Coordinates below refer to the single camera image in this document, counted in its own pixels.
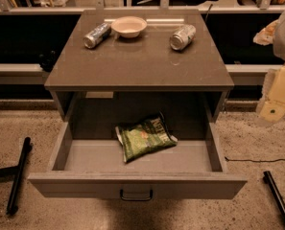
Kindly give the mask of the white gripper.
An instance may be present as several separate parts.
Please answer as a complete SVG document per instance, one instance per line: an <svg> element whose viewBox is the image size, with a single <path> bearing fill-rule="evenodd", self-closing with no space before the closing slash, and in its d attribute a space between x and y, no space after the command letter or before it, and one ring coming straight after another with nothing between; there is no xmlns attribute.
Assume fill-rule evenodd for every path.
<svg viewBox="0 0 285 230"><path fill-rule="evenodd" d="M272 44L277 23L275 20L263 28L254 36L253 42L263 46ZM255 122L261 127L270 127L285 115L285 64L277 70L270 69L266 74L256 114Z"/></svg>

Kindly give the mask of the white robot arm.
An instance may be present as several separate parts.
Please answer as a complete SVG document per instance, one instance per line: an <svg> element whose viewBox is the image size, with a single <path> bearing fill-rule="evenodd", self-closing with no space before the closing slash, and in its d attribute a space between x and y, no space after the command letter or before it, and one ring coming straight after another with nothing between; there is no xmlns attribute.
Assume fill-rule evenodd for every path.
<svg viewBox="0 0 285 230"><path fill-rule="evenodd" d="M253 42L263 46L272 44L273 54L284 61L278 70L270 69L266 74L262 97L256 107L256 123L269 127L285 115L285 11L257 33Z"/></svg>

